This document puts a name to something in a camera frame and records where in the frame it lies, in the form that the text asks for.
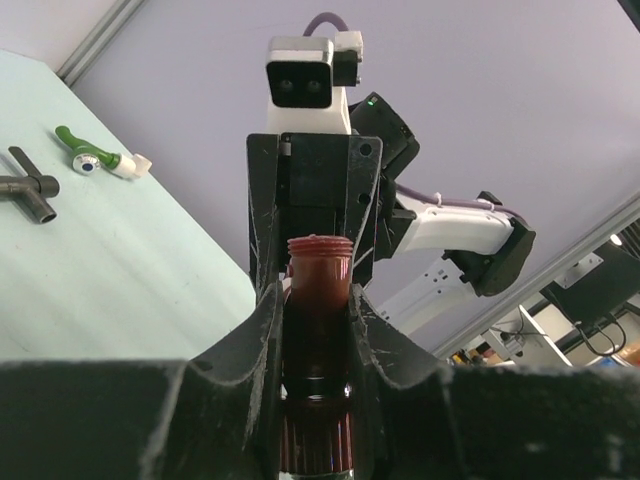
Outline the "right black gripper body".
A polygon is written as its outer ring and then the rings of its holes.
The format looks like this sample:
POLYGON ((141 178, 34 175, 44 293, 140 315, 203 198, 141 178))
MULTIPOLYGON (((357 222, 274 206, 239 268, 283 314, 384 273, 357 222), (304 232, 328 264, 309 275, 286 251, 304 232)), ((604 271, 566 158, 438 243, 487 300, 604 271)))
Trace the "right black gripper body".
MULTIPOLYGON (((302 133, 289 136, 290 152, 283 157, 286 171, 278 198, 282 242, 312 234, 346 237, 344 216, 350 136, 302 133)), ((395 196, 395 185, 383 171, 383 156, 382 141, 374 256, 379 243, 379 224, 391 217, 395 196)))

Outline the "green faucet with elbow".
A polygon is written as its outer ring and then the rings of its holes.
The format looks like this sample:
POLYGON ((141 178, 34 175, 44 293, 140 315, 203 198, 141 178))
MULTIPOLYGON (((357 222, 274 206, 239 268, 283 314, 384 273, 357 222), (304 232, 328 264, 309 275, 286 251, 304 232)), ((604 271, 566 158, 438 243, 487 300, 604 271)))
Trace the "green faucet with elbow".
POLYGON ((57 138, 71 150, 71 167, 78 174, 89 176, 103 169, 121 179, 136 180, 146 175, 151 169, 152 162, 143 155, 108 152, 87 140, 76 137, 65 125, 57 126, 54 132, 57 138))

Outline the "dark red brass faucet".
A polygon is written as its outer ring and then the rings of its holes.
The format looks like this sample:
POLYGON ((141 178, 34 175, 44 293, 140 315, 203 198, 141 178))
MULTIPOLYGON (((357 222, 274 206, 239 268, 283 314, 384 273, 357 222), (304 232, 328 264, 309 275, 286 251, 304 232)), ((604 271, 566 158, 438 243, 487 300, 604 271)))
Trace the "dark red brass faucet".
POLYGON ((281 470, 294 477, 344 474, 353 468, 347 392, 353 244, 310 235, 289 240, 288 249, 281 470))

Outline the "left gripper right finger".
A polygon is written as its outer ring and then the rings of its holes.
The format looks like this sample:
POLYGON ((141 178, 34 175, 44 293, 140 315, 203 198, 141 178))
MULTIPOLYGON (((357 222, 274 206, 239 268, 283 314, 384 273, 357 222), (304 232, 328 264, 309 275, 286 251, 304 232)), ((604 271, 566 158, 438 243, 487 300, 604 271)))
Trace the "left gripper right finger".
POLYGON ((632 367, 451 366, 349 298, 358 479, 635 479, 632 367))

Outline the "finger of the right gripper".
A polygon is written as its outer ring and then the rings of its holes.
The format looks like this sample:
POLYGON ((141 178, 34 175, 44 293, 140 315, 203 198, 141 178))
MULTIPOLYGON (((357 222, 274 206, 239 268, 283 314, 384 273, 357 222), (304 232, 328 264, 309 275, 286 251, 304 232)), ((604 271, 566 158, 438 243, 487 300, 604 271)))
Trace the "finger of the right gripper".
POLYGON ((353 241, 352 280, 361 287, 373 276, 381 155, 378 137, 349 137, 344 234, 353 241))
POLYGON ((281 271, 278 193, 279 137, 252 133, 246 139, 250 277, 259 300, 281 271))

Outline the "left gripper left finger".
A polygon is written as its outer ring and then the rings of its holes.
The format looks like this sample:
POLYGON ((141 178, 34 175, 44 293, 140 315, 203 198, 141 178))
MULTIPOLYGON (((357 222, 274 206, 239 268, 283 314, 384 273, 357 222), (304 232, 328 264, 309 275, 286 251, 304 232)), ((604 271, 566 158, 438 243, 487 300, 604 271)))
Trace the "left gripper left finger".
POLYGON ((275 479, 283 291, 190 361, 1 367, 5 479, 275 479))

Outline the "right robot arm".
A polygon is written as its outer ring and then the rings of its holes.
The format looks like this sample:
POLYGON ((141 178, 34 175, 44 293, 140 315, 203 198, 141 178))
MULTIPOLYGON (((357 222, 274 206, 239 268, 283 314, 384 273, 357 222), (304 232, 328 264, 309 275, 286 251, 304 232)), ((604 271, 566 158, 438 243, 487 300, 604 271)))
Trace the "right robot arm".
POLYGON ((277 280, 297 315, 323 318, 376 261, 413 250, 441 257, 379 314, 404 334, 453 306, 504 292, 535 239, 489 193, 472 201, 420 197, 397 176, 416 157, 413 132, 378 94, 348 110, 351 133, 325 129, 306 110, 276 133, 246 141, 250 274, 258 291, 277 280))

